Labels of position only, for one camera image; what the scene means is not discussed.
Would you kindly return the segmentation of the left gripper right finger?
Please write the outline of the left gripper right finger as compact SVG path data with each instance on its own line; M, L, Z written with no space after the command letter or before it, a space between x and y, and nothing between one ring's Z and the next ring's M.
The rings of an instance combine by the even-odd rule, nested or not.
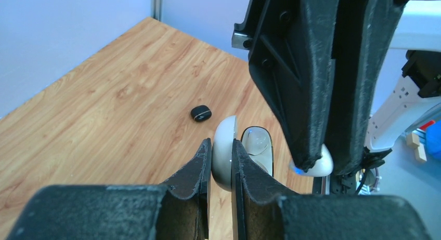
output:
M297 194L232 143L234 239L430 239L419 214L397 196Z

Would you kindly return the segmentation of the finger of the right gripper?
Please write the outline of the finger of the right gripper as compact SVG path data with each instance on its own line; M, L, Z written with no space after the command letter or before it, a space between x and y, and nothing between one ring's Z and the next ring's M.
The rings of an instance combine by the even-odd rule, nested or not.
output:
M248 51L253 82L277 118L292 160L310 172L322 157L335 74L340 0L249 0L231 45Z
M408 1L339 0L325 136L335 175L349 174L361 164L375 85Z

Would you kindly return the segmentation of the white earbud charging case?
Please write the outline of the white earbud charging case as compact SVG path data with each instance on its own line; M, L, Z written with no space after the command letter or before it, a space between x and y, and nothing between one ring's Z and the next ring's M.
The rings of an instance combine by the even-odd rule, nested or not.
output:
M241 143L245 133L253 128L260 126L251 126L244 130L241 136ZM254 161L262 170L270 176L274 175L274 148L270 133L270 144L268 148L260 155L253 156L248 153L252 161ZM214 134L213 149L212 149L212 176L223 190L231 191L231 163L232 163L232 144L233 140L238 138L237 117L235 115L229 116L222 120Z

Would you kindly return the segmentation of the black earbud charging case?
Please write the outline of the black earbud charging case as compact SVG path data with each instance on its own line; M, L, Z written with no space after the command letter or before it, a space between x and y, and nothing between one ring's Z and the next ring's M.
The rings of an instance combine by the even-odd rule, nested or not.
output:
M195 122L203 122L211 118L212 111L206 105L199 105L190 111L190 116Z

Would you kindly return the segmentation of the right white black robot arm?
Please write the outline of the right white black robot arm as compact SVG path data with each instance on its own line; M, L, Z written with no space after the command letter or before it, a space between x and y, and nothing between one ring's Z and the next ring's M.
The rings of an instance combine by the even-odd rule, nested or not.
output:
M347 175L383 164L395 140L440 104L440 49L427 33L371 114L380 70L410 0L250 0L231 44L277 118L295 167Z

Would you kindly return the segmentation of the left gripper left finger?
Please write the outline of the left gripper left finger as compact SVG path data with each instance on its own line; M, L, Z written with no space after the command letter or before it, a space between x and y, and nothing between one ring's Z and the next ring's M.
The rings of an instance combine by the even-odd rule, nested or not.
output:
M50 185L8 239L207 239L212 144L160 184Z

